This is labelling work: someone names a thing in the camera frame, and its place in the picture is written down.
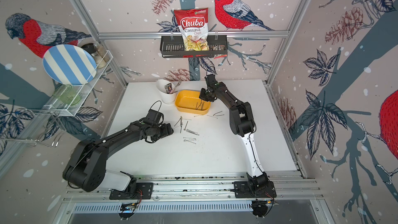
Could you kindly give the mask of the yellow plastic storage box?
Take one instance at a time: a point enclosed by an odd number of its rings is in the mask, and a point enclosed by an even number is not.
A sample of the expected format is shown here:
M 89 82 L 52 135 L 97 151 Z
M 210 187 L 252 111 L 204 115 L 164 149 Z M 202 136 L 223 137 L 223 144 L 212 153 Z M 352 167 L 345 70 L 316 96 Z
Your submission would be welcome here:
M 211 103 L 199 98 L 200 92 L 192 90 L 181 90 L 178 92 L 175 106 L 183 113 L 206 115 L 209 112 Z

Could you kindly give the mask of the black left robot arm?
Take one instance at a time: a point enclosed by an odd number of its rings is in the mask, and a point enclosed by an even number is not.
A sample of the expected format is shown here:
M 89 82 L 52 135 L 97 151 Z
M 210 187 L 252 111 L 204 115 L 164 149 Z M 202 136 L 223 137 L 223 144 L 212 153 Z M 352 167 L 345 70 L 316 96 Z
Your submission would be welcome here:
M 163 123 L 163 119 L 161 112 L 149 110 L 146 117 L 121 131 L 95 142 L 79 142 L 63 171 L 63 179 L 86 192 L 96 190 L 105 181 L 107 160 L 116 152 L 141 140 L 153 144 L 174 133 L 171 124 Z

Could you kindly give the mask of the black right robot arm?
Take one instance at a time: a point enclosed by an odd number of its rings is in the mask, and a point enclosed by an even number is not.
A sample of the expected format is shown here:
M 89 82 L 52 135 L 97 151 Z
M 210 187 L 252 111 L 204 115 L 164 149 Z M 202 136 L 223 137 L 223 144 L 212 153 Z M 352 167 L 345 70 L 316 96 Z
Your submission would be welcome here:
M 240 136 L 247 161 L 248 187 L 253 195 L 269 186 L 269 179 L 259 160 L 254 142 L 257 126 L 250 103 L 235 97 L 223 82 L 218 82 L 214 74 L 205 77 L 207 88 L 201 89 L 200 99 L 206 102 L 221 100 L 229 110 L 230 128 Z

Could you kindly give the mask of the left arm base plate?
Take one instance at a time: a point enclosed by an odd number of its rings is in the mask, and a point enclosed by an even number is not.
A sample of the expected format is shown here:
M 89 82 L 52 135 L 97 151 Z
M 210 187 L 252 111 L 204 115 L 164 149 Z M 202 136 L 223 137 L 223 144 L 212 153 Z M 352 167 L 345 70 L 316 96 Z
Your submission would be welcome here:
M 112 189 L 110 200 L 149 200 L 151 199 L 154 183 L 138 183 L 137 178 L 125 172 L 120 172 L 129 178 L 125 190 Z

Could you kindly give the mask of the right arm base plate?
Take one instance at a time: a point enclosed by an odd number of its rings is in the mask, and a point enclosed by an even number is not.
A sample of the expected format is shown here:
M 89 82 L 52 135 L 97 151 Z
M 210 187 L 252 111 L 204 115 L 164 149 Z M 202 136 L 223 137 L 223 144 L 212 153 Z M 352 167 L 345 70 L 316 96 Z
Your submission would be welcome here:
M 250 176 L 248 173 L 247 181 L 235 181 L 234 192 L 236 198 L 276 198 L 274 183 L 264 172 L 259 176 Z

